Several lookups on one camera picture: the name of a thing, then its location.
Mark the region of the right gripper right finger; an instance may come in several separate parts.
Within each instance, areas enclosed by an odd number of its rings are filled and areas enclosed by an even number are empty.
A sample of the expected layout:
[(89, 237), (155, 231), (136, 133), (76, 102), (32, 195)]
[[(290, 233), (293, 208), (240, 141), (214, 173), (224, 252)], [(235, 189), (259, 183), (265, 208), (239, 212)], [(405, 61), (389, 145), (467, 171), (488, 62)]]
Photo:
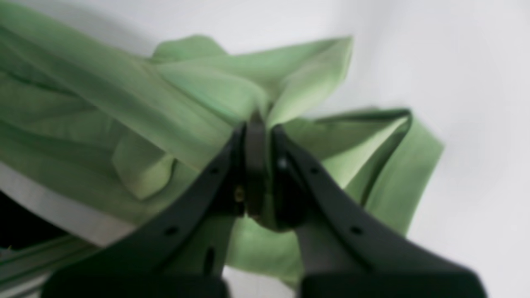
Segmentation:
[(299, 298), (485, 298), (470, 269), (437, 256), (369, 215), (284, 128), (271, 132), (278, 226), (294, 230)]

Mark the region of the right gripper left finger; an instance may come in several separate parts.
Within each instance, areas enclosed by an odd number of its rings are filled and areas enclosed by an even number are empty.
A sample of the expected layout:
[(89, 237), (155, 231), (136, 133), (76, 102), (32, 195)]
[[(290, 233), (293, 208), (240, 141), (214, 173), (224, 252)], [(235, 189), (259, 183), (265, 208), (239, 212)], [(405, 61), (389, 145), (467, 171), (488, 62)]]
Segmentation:
[(265, 127), (237, 127), (192, 185), (149, 222), (58, 270), (43, 298), (227, 298), (221, 274), (238, 217), (260, 213)]

